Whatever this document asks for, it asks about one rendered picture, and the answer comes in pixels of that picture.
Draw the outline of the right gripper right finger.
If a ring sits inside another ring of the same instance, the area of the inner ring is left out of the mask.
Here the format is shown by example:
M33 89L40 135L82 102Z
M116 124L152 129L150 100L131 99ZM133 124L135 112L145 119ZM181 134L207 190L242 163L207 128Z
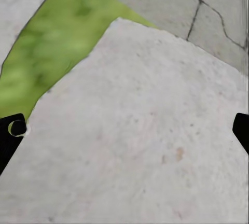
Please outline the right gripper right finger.
M232 130L249 155L249 115L237 113Z

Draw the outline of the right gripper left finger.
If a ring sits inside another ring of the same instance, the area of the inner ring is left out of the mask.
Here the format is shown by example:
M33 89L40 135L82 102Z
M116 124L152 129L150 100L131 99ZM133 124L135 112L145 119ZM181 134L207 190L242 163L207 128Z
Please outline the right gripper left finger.
M30 131L31 126L25 121L22 113L0 119L0 175Z

